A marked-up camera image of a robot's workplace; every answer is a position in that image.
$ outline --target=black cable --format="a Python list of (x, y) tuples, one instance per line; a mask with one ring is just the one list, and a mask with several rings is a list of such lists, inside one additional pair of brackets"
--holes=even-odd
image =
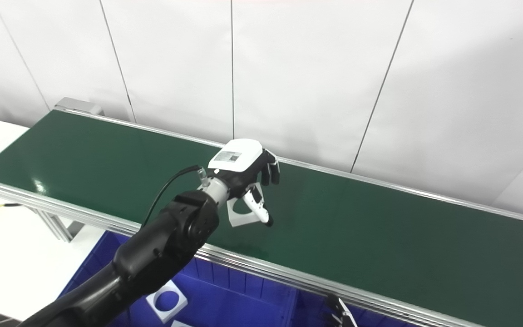
[(151, 218), (152, 211), (154, 210), (154, 206), (158, 202), (158, 199), (160, 199), (161, 195), (168, 188), (168, 186), (173, 182), (173, 180), (175, 180), (175, 178), (178, 178), (181, 175), (184, 175), (184, 174), (187, 174), (187, 173), (190, 173), (190, 172), (195, 172), (195, 171), (197, 171), (199, 169), (201, 169), (201, 166), (197, 166), (197, 165), (191, 166), (191, 167), (187, 167), (185, 169), (179, 170), (178, 173), (174, 174), (171, 178), (168, 179), (168, 181), (163, 185), (163, 188), (160, 189), (160, 191), (156, 195), (156, 198), (154, 198), (153, 204), (151, 205), (151, 208), (149, 209), (149, 213), (147, 214), (147, 217), (145, 218), (145, 221), (141, 225), (141, 228), (143, 228), (145, 225), (147, 225), (147, 222)]

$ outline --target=white table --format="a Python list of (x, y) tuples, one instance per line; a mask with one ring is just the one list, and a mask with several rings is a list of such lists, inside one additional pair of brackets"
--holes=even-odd
[[(26, 130), (0, 121), (0, 151)], [(103, 232), (85, 226), (67, 243), (29, 209), (0, 208), (0, 314), (23, 321), (55, 300)]]

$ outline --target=robotic arm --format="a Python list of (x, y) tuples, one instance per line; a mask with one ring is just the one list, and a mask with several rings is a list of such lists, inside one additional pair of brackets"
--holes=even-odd
[(185, 191), (121, 245), (111, 263), (75, 290), (20, 324), (20, 327), (101, 327), (143, 295), (176, 275), (219, 225), (217, 210), (244, 198), (259, 220), (271, 226), (255, 185), (280, 181), (276, 156), (252, 139), (227, 143), (201, 172), (201, 186)]

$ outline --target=blue plastic bin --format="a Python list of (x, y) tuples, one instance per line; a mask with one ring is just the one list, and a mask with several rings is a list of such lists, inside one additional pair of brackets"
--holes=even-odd
[[(60, 296), (70, 292), (114, 258), (128, 237), (105, 232)], [(195, 327), (325, 327), (324, 297), (209, 261), (193, 259), (173, 282), (188, 304), (173, 319)], [(375, 312), (349, 307), (361, 327), (411, 327)], [(111, 327), (169, 327), (145, 298), (119, 315)]]

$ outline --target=conveyor leg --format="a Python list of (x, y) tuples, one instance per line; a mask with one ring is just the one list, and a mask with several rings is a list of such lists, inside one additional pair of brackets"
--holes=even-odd
[(42, 221), (44, 221), (46, 226), (48, 226), (48, 228), (52, 231), (52, 234), (54, 234), (58, 240), (62, 240), (64, 242), (71, 242), (71, 240), (74, 239), (74, 236), (78, 234), (79, 230), (81, 230), (84, 225), (81, 222), (74, 221), (70, 224), (70, 226), (66, 227), (60, 220), (60, 217), (57, 215), (47, 213), (46, 211), (39, 209), (30, 209), (34, 213), (38, 214), (38, 216), (42, 219)]

